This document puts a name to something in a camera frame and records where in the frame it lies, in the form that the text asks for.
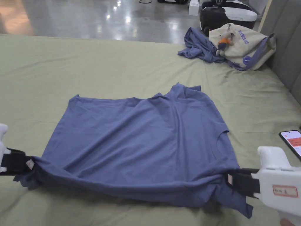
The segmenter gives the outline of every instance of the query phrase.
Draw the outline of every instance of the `stuffed toy keychain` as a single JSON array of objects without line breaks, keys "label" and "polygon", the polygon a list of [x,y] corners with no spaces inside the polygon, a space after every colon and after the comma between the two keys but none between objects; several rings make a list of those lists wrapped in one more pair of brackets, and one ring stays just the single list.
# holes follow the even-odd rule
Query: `stuffed toy keychain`
[{"label": "stuffed toy keychain", "polygon": [[225,49],[226,47],[229,45],[234,45],[233,41],[232,41],[232,36],[234,35],[233,33],[231,33],[230,30],[230,26],[231,24],[228,23],[228,29],[227,32],[223,33],[220,35],[220,41],[219,44],[217,45],[217,51],[216,51],[216,55],[221,55],[224,56],[225,53]]}]

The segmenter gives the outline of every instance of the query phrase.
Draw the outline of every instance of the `mattress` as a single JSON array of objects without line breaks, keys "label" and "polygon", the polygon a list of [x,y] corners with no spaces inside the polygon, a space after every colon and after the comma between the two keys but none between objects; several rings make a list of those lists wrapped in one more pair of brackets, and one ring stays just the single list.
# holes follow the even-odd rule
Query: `mattress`
[{"label": "mattress", "polygon": [[[267,67],[237,71],[227,64],[186,59],[184,46],[109,40],[0,36],[0,122],[9,126],[7,147],[41,156],[66,110],[83,97],[148,98],[167,93],[177,82],[201,85],[229,127],[243,168],[259,168],[258,146],[283,148],[290,163],[299,160],[278,133],[301,125],[301,108]],[[0,224],[6,225],[279,225],[278,213],[259,200],[248,220],[210,203],[204,209],[173,207],[110,197],[63,186],[23,188],[0,178]]]}]

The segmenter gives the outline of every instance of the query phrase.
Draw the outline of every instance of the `bag strap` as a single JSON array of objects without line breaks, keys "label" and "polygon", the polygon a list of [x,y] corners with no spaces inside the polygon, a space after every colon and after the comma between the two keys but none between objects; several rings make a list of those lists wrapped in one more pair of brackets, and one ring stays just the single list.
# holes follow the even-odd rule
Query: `bag strap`
[{"label": "bag strap", "polygon": [[256,52],[254,53],[254,55],[251,57],[250,61],[248,62],[248,64],[246,65],[246,67],[244,68],[245,70],[249,70],[251,69],[260,59],[262,53],[266,50],[267,45],[266,43],[269,41],[270,38],[272,38],[274,36],[274,34],[271,34],[269,37],[264,38],[258,49],[256,50]]}]

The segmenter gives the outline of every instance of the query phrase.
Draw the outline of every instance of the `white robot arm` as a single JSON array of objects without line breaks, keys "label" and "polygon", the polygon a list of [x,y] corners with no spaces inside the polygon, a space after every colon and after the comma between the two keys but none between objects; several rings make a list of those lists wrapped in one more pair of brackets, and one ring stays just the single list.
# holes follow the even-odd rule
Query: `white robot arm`
[{"label": "white robot arm", "polygon": [[259,147],[261,169],[252,174],[259,180],[260,194],[254,196],[279,211],[295,226],[301,226],[301,168],[292,167],[279,147]]},{"label": "white robot arm", "polygon": [[34,162],[25,152],[4,146],[2,139],[7,125],[0,124],[0,176],[14,176],[30,171]]},{"label": "white robot arm", "polygon": [[261,169],[238,169],[225,174],[227,184],[242,195],[258,198],[278,210],[281,219],[301,226],[301,168],[292,167],[279,147],[258,148]]}]

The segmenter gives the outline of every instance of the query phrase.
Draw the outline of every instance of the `orange plush toy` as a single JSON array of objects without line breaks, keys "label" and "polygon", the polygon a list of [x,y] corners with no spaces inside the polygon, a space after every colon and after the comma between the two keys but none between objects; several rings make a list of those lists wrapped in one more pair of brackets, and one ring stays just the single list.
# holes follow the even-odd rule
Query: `orange plush toy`
[{"label": "orange plush toy", "polygon": [[233,41],[232,41],[232,35],[233,33],[231,32],[225,32],[223,34],[220,35],[221,40],[219,41],[219,44],[217,45],[217,51],[216,51],[216,55],[221,55],[224,56],[224,51],[226,49],[226,47],[229,45],[233,45]]}]

